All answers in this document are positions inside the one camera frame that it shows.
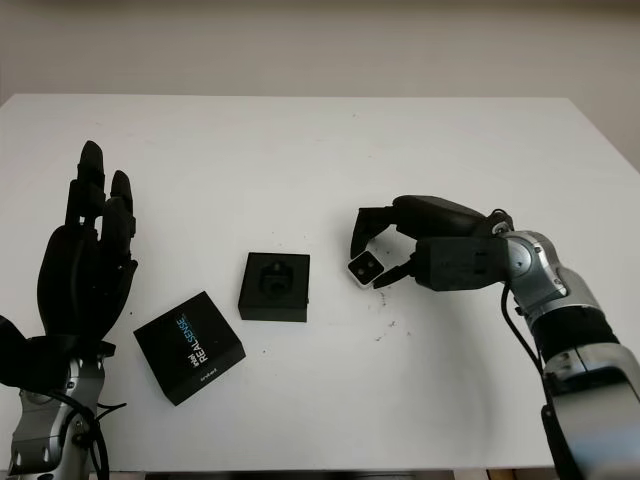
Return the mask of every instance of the black box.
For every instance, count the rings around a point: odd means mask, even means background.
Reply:
[[[242,343],[205,292],[133,333],[174,405],[245,357]]]
[[[309,255],[249,253],[238,309],[243,320],[306,322]]]

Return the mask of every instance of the cable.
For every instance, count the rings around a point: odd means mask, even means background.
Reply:
[[[76,413],[82,416],[89,425],[89,437],[91,444],[89,446],[89,453],[91,455],[91,461],[96,471],[98,480],[109,480],[109,458],[107,455],[107,445],[100,429],[100,422],[93,415],[93,412],[78,402],[76,399],[69,397],[61,392],[50,391],[47,395],[55,400],[69,405]],[[93,444],[98,447],[98,454],[100,455],[100,463],[96,458]]]
[[[100,415],[98,415],[96,417],[96,420],[100,421],[110,413],[115,412],[116,410],[119,410],[122,407],[126,407],[126,406],[127,406],[126,403],[119,403],[118,405],[102,405],[101,403],[98,403],[98,407],[103,408],[105,411],[102,412]]]
[[[540,355],[536,355],[535,353],[533,353],[533,350],[531,349],[527,341],[524,339],[524,337],[520,333],[520,330],[516,328],[513,321],[511,320],[511,317],[509,316],[509,311],[507,310],[507,298],[509,297],[510,290],[511,290],[511,286],[509,285],[509,282],[504,282],[504,288],[502,289],[502,296],[500,297],[500,309],[502,310],[502,316],[504,317],[505,322],[507,322],[507,325],[509,326],[513,334],[516,336],[516,338],[520,342],[520,345],[522,345],[522,347],[527,352],[527,355],[529,355],[529,358],[531,358],[533,365],[536,367],[536,370],[538,371],[538,374],[542,379],[543,378],[542,360],[540,359]]]

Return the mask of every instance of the robotic hand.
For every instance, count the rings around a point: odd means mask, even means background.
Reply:
[[[26,339],[0,317],[0,383],[20,388],[22,402],[8,480],[85,479],[89,454],[98,478],[109,475],[96,410],[103,360],[115,347],[102,338],[124,307],[138,264],[130,252],[136,223],[129,179],[117,171],[106,201],[104,181],[102,151],[89,141],[69,187],[65,224],[53,232],[40,269],[45,336]]]
[[[416,251],[384,272],[366,247],[392,224],[417,240]],[[546,237],[514,231],[503,210],[485,217],[441,198],[402,196],[391,207],[360,209],[351,258],[356,280],[374,288],[408,275],[436,291],[504,282],[502,313],[540,373],[542,422],[560,478],[640,478],[640,366]],[[510,290],[537,353],[509,318]]]

